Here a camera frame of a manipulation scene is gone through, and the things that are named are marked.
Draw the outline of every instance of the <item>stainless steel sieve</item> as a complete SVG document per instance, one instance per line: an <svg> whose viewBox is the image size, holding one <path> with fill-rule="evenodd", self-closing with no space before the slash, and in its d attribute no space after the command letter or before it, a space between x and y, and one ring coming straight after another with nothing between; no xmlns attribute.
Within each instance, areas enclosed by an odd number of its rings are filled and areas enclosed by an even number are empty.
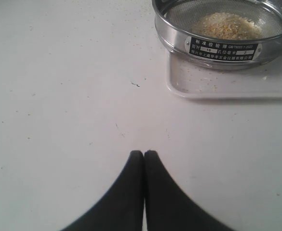
<svg viewBox="0 0 282 231"><path fill-rule="evenodd" d="M282 0L152 0L159 38L170 51L214 69L236 70L268 63L282 54ZM254 22L262 38L226 40L198 34L194 26L214 13Z"/></svg>

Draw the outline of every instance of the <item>white countertop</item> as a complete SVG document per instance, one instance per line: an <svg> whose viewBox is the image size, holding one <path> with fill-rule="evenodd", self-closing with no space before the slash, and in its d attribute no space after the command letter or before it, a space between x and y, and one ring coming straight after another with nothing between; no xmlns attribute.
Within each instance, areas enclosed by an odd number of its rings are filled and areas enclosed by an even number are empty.
<svg viewBox="0 0 282 231"><path fill-rule="evenodd" d="M183 100L166 65L150 0L0 0L0 231L65 227L148 149L222 222L282 231L282 101Z"/></svg>

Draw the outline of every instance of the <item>sieve label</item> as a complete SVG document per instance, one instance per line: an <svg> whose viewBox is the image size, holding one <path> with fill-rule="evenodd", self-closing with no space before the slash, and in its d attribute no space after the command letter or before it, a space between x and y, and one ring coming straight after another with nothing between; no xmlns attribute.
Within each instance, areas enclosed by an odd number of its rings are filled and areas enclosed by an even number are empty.
<svg viewBox="0 0 282 231"><path fill-rule="evenodd" d="M261 44L238 45L217 43L189 37L186 40L186 50L190 54L202 58L240 62L253 60L259 55L262 49Z"/></svg>

